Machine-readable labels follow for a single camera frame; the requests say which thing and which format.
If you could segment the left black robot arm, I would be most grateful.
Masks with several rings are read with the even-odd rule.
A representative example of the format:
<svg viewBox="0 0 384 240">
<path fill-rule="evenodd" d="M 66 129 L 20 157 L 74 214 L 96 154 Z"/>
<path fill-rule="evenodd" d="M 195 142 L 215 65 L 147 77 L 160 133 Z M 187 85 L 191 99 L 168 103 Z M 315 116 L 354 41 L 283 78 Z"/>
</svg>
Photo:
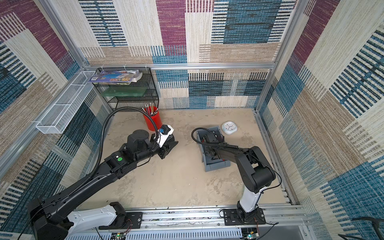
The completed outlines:
<svg viewBox="0 0 384 240">
<path fill-rule="evenodd" d="M 152 118 L 142 109 L 136 109 L 152 123 L 155 132 L 136 130 L 127 138 L 118 151 L 101 162 L 102 149 L 93 170 L 58 194 L 45 200 L 34 199 L 28 204 L 28 214 L 33 235 L 37 240 L 64 240 L 66 237 L 99 226 L 122 228 L 126 211 L 118 203 L 102 208 L 77 212 L 76 208 L 99 190 L 121 179 L 158 155 L 164 159 L 177 145 L 170 125 L 157 127 Z"/>
</svg>

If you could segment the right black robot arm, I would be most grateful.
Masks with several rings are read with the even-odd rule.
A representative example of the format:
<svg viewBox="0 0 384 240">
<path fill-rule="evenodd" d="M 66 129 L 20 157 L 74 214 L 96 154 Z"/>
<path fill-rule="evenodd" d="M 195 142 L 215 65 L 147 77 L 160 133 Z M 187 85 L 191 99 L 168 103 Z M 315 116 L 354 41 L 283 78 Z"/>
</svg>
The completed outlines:
<svg viewBox="0 0 384 240">
<path fill-rule="evenodd" d="M 244 184 L 243 195 L 237 203 L 236 213 L 225 210 L 224 218 L 233 217 L 234 221 L 244 225 L 266 224 L 259 201 L 266 191 L 281 186 L 282 177 L 273 169 L 261 149 L 230 145 L 219 131 L 207 128 L 192 130 L 191 137 L 205 153 L 209 150 L 219 159 L 231 161 L 238 167 Z"/>
</svg>

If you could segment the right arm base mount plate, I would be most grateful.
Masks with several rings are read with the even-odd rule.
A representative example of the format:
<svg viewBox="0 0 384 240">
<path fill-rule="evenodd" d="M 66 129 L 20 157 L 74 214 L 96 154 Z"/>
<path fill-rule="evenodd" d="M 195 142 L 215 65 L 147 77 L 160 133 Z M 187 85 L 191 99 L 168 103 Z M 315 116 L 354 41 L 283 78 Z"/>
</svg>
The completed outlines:
<svg viewBox="0 0 384 240">
<path fill-rule="evenodd" d="M 266 224 L 264 211 L 260 207 L 249 213 L 241 209 L 223 209 L 221 213 L 226 226 Z"/>
</svg>

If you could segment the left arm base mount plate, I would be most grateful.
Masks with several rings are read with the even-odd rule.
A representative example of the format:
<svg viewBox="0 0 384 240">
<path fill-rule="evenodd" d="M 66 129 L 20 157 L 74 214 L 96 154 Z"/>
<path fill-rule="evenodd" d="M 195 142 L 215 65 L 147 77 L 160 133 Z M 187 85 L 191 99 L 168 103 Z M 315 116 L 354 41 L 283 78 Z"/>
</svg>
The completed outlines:
<svg viewBox="0 0 384 240">
<path fill-rule="evenodd" d="M 126 212 L 121 223 L 118 223 L 118 229 L 140 229 L 143 220 L 143 212 Z"/>
</svg>

